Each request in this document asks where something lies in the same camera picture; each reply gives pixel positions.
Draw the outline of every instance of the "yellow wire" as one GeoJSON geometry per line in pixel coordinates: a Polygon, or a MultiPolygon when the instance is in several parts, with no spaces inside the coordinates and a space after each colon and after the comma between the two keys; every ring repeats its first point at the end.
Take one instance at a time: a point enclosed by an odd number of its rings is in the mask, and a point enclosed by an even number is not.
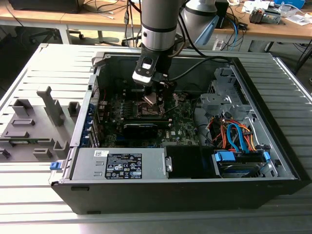
{"type": "Polygon", "coordinates": [[[254,147],[254,140],[253,140],[253,135],[250,136],[250,141],[251,141],[251,145],[254,151],[256,151],[255,147],[254,147]]]}

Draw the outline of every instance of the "computer case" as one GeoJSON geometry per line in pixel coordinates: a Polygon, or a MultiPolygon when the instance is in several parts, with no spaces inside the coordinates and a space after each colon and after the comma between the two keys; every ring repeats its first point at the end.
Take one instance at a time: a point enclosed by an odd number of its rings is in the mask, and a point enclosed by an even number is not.
{"type": "Polygon", "coordinates": [[[9,0],[14,10],[78,13],[84,0],[9,0]]]}

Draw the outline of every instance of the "motherboard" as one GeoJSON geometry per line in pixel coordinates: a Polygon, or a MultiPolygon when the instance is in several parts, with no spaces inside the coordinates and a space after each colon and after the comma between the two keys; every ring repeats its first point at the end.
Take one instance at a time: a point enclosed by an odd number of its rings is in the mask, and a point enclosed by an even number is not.
{"type": "Polygon", "coordinates": [[[173,94],[172,99],[160,106],[151,106],[136,96],[114,95],[101,108],[101,147],[198,145],[191,104],[192,101],[183,94],[173,94]]]}

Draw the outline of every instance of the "paper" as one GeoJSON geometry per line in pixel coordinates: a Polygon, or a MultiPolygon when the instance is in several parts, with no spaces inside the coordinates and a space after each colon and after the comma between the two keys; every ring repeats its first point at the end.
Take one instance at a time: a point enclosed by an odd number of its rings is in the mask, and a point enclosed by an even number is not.
{"type": "Polygon", "coordinates": [[[304,16],[301,16],[301,15],[294,15],[294,16],[287,17],[285,19],[287,19],[291,22],[294,22],[296,24],[299,24],[301,26],[310,23],[310,19],[305,18],[304,16]]]}
{"type": "Polygon", "coordinates": [[[269,7],[271,1],[261,1],[261,0],[255,0],[255,1],[246,1],[244,2],[244,5],[242,7],[242,12],[246,12],[251,14],[254,8],[262,8],[267,10],[269,7]]]}

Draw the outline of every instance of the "desk leg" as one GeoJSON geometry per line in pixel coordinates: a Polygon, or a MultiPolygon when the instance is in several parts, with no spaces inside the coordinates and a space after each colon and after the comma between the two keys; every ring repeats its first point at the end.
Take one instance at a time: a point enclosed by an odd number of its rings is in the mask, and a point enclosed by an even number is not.
{"type": "Polygon", "coordinates": [[[66,25],[62,25],[62,27],[59,28],[59,33],[62,38],[63,44],[72,43],[72,40],[69,35],[69,30],[67,29],[66,25]]]}
{"type": "Polygon", "coordinates": [[[98,41],[102,42],[103,41],[103,33],[102,33],[102,31],[98,31],[97,35],[98,35],[98,41]]]}

